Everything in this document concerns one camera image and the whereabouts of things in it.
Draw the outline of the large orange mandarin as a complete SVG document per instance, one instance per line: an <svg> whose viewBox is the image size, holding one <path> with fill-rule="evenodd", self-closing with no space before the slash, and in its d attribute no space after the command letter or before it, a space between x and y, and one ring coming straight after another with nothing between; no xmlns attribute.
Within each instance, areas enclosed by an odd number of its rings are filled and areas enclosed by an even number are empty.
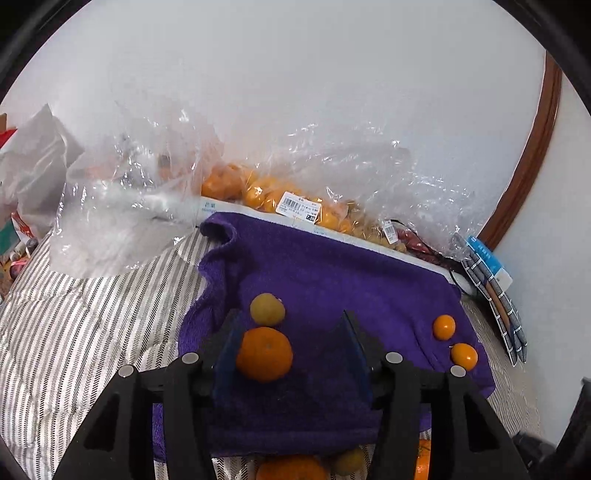
<svg viewBox="0 0 591 480"><path fill-rule="evenodd" d="M270 327L256 327L242 336L235 366L250 380L269 383L286 376L293 361L293 348L286 335Z"/></svg>

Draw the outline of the brown wooden door frame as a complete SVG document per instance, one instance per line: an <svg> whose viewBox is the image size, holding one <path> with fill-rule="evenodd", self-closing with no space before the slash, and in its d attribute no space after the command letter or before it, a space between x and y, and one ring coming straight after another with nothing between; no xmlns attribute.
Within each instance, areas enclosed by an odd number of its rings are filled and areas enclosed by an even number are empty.
<svg viewBox="0 0 591 480"><path fill-rule="evenodd" d="M491 250L496 249L516 220L541 171L559 111L562 78L561 68L546 53L541 92L530 134L507 189L478 236Z"/></svg>

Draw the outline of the bag of brown nuts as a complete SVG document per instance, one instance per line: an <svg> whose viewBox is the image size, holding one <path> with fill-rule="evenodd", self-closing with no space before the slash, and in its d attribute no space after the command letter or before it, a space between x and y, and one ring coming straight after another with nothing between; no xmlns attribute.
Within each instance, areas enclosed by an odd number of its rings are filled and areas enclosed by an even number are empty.
<svg viewBox="0 0 591 480"><path fill-rule="evenodd" d="M394 240L391 243L379 221L368 216L361 211L355 211L349 214L349 220L352 221L352 235L356 238L368 241L370 243L384 246L400 253L406 253L407 247L401 240Z"/></svg>

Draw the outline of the white plastic bag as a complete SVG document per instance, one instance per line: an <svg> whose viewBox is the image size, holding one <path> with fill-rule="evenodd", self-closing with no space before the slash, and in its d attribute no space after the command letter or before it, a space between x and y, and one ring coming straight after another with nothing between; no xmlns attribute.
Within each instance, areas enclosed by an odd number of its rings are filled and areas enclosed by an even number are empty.
<svg viewBox="0 0 591 480"><path fill-rule="evenodd" d="M1 214L16 212L39 239L51 229L66 172L82 146L44 105L1 149Z"/></svg>

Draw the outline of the striped quilted mattress cover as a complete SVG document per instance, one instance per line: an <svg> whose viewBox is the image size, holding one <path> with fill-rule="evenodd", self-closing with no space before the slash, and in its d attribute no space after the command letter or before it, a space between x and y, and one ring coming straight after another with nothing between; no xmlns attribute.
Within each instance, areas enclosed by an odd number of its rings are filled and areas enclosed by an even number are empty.
<svg viewBox="0 0 591 480"><path fill-rule="evenodd" d="M54 475L121 366L152 370L184 354L179 330L204 292L198 265L209 250L199 229L135 270L82 279L56 271L50 240L39 244L1 306L1 435L31 478ZM459 293L480 342L471 380L510 434L540 432L531 378Z"/></svg>

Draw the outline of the green-yellow small fruit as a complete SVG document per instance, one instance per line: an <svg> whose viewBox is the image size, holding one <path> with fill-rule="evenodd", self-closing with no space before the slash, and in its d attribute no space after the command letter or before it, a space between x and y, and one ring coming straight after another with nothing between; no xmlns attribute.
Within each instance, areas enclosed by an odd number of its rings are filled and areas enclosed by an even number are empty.
<svg viewBox="0 0 591 480"><path fill-rule="evenodd" d="M332 463L332 473L339 476L351 476L360 472L366 465L363 449L360 447L348 450Z"/></svg>
<svg viewBox="0 0 591 480"><path fill-rule="evenodd" d="M286 307L271 293L262 293L252 299L249 313L256 325L274 327L286 317Z"/></svg>

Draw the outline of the blue white box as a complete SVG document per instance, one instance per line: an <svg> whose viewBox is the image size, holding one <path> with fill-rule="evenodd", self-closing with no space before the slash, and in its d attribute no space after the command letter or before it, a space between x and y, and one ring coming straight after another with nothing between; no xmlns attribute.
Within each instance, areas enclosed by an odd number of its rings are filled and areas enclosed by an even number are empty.
<svg viewBox="0 0 591 480"><path fill-rule="evenodd" d="M507 291L513 283L513 278L505 269L503 264L492 253L492 251L478 238L469 236L467 239L468 245L474 252L484 261L486 266L491 271L493 277L496 279L500 288Z"/></svg>

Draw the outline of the purple towel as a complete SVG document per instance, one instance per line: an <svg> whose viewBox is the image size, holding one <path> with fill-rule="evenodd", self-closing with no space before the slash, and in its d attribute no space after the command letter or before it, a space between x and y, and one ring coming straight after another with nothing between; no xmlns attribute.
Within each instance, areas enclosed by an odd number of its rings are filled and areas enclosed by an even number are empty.
<svg viewBox="0 0 591 480"><path fill-rule="evenodd" d="M252 328L249 305L262 293L283 301L280 331L294 352L280 380L231 375L205 413L215 457L321 453L376 440L381 415L363 401L349 368L339 330L345 311L386 350L423 369L452 365L449 344L433 334L439 316L454 318L456 341L480 344L459 290L438 273L237 213L212 215L200 232L211 242L198 265L205 288L183 318L179 352L199 349L231 310Z"/></svg>

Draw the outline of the blue checked folded cloth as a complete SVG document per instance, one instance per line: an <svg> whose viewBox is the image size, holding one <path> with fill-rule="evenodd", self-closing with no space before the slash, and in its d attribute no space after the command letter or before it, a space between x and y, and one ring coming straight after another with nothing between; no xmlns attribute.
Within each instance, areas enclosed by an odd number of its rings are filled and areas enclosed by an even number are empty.
<svg viewBox="0 0 591 480"><path fill-rule="evenodd" d="M462 254L460 263L473 285L488 302L499 328L502 343L512 366L525 364L528 359L528 341L519 312L508 295L503 291L484 261L468 245L467 239L459 233L453 236L453 245Z"/></svg>

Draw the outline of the bag of oranges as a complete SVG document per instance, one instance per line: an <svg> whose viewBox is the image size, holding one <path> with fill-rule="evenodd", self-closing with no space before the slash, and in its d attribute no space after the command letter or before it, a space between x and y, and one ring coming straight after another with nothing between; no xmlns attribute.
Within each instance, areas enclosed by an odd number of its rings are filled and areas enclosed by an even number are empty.
<svg viewBox="0 0 591 480"><path fill-rule="evenodd" d="M352 234L349 206L325 194L314 196L284 178L263 175L238 163L217 163L197 191L204 197L238 202L263 213L300 219L339 233Z"/></svg>

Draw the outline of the clear plastic bags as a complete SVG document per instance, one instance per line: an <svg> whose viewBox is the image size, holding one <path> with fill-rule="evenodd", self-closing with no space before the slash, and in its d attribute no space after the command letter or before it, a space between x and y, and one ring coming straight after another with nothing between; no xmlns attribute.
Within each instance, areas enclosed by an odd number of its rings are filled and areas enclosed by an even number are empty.
<svg viewBox="0 0 591 480"><path fill-rule="evenodd" d="M197 112L121 112L120 132L67 170L50 240L78 278L139 268L214 213L246 211L449 264L478 226L472 196L422 174L379 128L308 124L254 147L221 141Z"/></svg>

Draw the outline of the white tube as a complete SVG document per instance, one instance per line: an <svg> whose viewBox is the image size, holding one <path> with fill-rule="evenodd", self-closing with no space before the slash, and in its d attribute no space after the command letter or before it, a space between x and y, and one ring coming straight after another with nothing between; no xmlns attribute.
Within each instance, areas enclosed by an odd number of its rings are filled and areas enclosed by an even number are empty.
<svg viewBox="0 0 591 480"><path fill-rule="evenodd" d="M206 197L191 196L181 198L175 194L139 193L138 191L127 189L120 189L114 194L114 197L119 203L128 204L132 208L137 208L140 211L148 212L150 217L162 220L179 220L192 226L199 226L214 213L237 213L249 216L250 218L256 218L266 222L292 227L297 230L353 245L365 250L374 251L380 253L381 255L392 257L408 264L416 265L423 269L444 276L450 284L455 284L467 295L475 295L477 293L476 288L471 284L471 282L466 280L460 274L453 274L448 269L430 264L407 253L400 253L398 251L370 243L351 235L335 232L318 225L313 225L310 222L290 219L276 214L263 213L239 204L208 199Z"/></svg>

